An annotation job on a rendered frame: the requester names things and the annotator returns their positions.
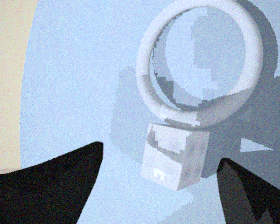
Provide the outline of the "grey metal ring with small tab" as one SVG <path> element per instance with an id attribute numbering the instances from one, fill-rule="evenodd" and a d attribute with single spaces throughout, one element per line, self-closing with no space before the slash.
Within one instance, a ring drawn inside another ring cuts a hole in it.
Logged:
<path id="1" fill-rule="evenodd" d="M 161 30 L 181 12 L 212 7 L 236 20 L 245 37 L 245 63 L 228 95 L 201 111 L 184 112 L 168 107 L 156 95 L 149 77 L 149 59 Z M 199 183 L 207 153 L 209 132 L 200 129 L 228 119 L 244 105 L 260 80 L 264 48 L 260 30 L 249 12 L 234 0 L 175 0 L 153 19 L 144 32 L 137 55 L 136 73 L 141 96 L 153 115 L 169 125 L 148 124 L 141 176 L 165 188 L 180 190 Z"/>

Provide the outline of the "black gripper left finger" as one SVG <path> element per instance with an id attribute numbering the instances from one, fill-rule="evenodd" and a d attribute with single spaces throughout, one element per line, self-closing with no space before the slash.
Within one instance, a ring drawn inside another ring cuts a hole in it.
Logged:
<path id="1" fill-rule="evenodd" d="M 0 224 L 76 224 L 103 163 L 95 141 L 55 159 L 0 173 Z"/>

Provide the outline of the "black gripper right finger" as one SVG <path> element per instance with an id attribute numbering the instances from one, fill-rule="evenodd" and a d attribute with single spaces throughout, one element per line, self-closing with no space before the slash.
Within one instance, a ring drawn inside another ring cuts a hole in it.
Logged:
<path id="1" fill-rule="evenodd" d="M 216 179 L 225 224 L 280 224 L 280 189 L 276 186 L 224 157 Z"/>

